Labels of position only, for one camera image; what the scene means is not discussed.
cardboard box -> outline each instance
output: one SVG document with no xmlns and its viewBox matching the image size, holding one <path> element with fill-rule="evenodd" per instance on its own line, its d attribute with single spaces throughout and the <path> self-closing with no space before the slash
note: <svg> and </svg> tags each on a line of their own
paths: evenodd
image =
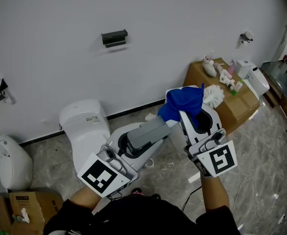
<svg viewBox="0 0 287 235">
<path fill-rule="evenodd" d="M 45 224 L 57 214 L 63 204 L 59 194 L 46 192 L 13 192 L 9 194 L 13 214 L 22 216 L 22 209 L 28 213 L 30 223 L 14 221 L 11 235 L 41 235 Z"/>
<path fill-rule="evenodd" d="M 10 232 L 13 223 L 12 208 L 7 193 L 0 193 L 0 231 Z"/>
<path fill-rule="evenodd" d="M 222 67 L 226 70 L 229 68 L 222 58 L 214 59 L 214 62 L 225 64 L 222 65 Z M 240 78 L 235 72 L 233 73 L 232 79 L 235 80 L 235 84 L 237 81 L 240 81 Z M 210 77 L 205 73 L 202 67 L 202 61 L 191 63 L 184 86 L 197 85 L 201 87 L 202 83 L 204 83 L 205 87 L 216 84 L 224 90 L 225 99 L 215 110 L 221 119 L 222 127 L 226 130 L 227 135 L 235 131 L 250 118 L 260 105 L 256 96 L 245 83 L 243 83 L 242 88 L 236 95 L 232 95 L 226 85 L 219 82 L 219 75 Z"/>
</svg>

wall-mounted holder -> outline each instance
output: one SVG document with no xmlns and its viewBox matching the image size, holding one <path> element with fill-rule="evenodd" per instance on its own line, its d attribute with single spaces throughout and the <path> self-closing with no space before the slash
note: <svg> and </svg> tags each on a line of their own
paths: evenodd
<svg viewBox="0 0 287 235">
<path fill-rule="evenodd" d="M 251 41 L 253 41 L 253 33 L 251 31 L 246 31 L 245 33 L 240 35 L 240 38 L 242 41 L 250 43 Z"/>
<path fill-rule="evenodd" d="M 0 101 L 3 101 L 4 103 L 10 103 L 10 104 L 15 103 L 12 96 L 8 92 L 8 85 L 6 84 L 3 78 L 0 79 Z"/>
<path fill-rule="evenodd" d="M 109 48 L 118 45 L 124 45 L 126 43 L 125 37 L 128 36 L 128 32 L 124 30 L 101 34 L 103 44 Z"/>
</svg>

human arm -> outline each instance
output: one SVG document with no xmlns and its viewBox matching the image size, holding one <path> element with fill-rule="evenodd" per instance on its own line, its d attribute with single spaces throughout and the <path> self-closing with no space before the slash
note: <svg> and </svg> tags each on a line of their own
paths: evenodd
<svg viewBox="0 0 287 235">
<path fill-rule="evenodd" d="M 93 222 L 92 210 L 101 197 L 89 187 L 77 191 L 70 200 L 63 203 L 62 208 L 53 216 L 44 228 L 44 235 L 54 231 L 80 231 Z"/>
<path fill-rule="evenodd" d="M 97 206 L 100 200 L 101 197 L 87 186 L 77 191 L 70 199 L 73 204 L 87 207 L 91 210 Z"/>
<path fill-rule="evenodd" d="M 201 175 L 202 194 L 206 211 L 222 206 L 230 207 L 228 195 L 219 177 L 204 178 Z"/>
</svg>

black baseboard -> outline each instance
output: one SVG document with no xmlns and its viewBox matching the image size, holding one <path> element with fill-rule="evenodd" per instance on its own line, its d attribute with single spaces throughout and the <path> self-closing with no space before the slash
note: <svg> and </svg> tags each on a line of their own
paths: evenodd
<svg viewBox="0 0 287 235">
<path fill-rule="evenodd" d="M 150 104 L 146 104 L 146 105 L 143 105 L 143 106 L 136 107 L 134 109 L 130 109 L 130 110 L 127 110 L 127 111 L 124 111 L 124 112 L 120 112 L 120 113 L 116 113 L 116 114 L 110 115 L 107 118 L 108 118 L 108 120 L 119 118 L 121 116 L 128 115 L 128 114 L 131 114 L 131 113 L 134 113 L 134 112 L 138 112 L 138 111 L 142 111 L 144 109 L 147 109 L 147 108 L 159 105 L 159 104 L 164 104 L 164 102 L 165 102 L 165 99 L 162 99 L 162 100 L 150 103 Z"/>
<path fill-rule="evenodd" d="M 108 120 L 112 120 L 112 119 L 115 119 L 115 118 L 122 117 L 124 115 L 128 115 L 128 114 L 131 114 L 131 113 L 134 113 L 134 112 L 142 111 L 144 109 L 147 109 L 147 108 L 150 108 L 150 107 L 153 107 L 153 106 L 156 106 L 156 105 L 164 104 L 164 102 L 165 102 L 165 99 L 162 99 L 162 100 L 150 103 L 150 104 L 146 104 L 146 105 L 143 105 L 143 106 L 140 106 L 140 107 L 136 107 L 134 109 L 130 109 L 130 110 L 127 110 L 127 111 L 124 111 L 124 112 L 120 112 L 120 113 L 116 113 L 116 114 L 107 116 L 107 118 L 108 118 Z M 25 147 L 27 145 L 30 145 L 30 144 L 33 144 L 33 143 L 38 143 L 38 142 L 41 142 L 41 141 L 44 141 L 44 140 L 47 140 L 47 139 L 52 139 L 52 138 L 55 138 L 55 137 L 63 135 L 63 134 L 65 134 L 65 131 L 59 131 L 59 132 L 52 133 L 50 135 L 47 135 L 47 136 L 44 136 L 44 137 L 41 137 L 41 138 L 37 138 L 37 139 L 31 140 L 31 141 L 20 143 L 20 146 L 21 147 Z"/>
</svg>

black wall mount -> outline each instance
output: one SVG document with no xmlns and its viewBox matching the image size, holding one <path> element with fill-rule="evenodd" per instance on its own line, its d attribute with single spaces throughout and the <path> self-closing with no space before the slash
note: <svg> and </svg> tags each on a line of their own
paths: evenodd
<svg viewBox="0 0 287 235">
<path fill-rule="evenodd" d="M 128 36 L 128 32 L 124 30 L 101 34 L 103 44 L 109 48 L 118 45 L 124 45 L 126 43 L 125 37 Z"/>
<path fill-rule="evenodd" d="M 247 38 L 245 34 L 241 34 L 240 37 L 241 37 L 242 40 L 244 40 L 244 41 L 246 41 L 246 42 L 248 42 L 248 43 L 250 43 L 251 41 L 253 41 L 253 39 Z"/>
<path fill-rule="evenodd" d="M 4 79 L 1 79 L 1 84 L 0 84 L 0 101 L 5 99 L 5 89 L 8 88 L 8 85 L 4 81 Z"/>
</svg>

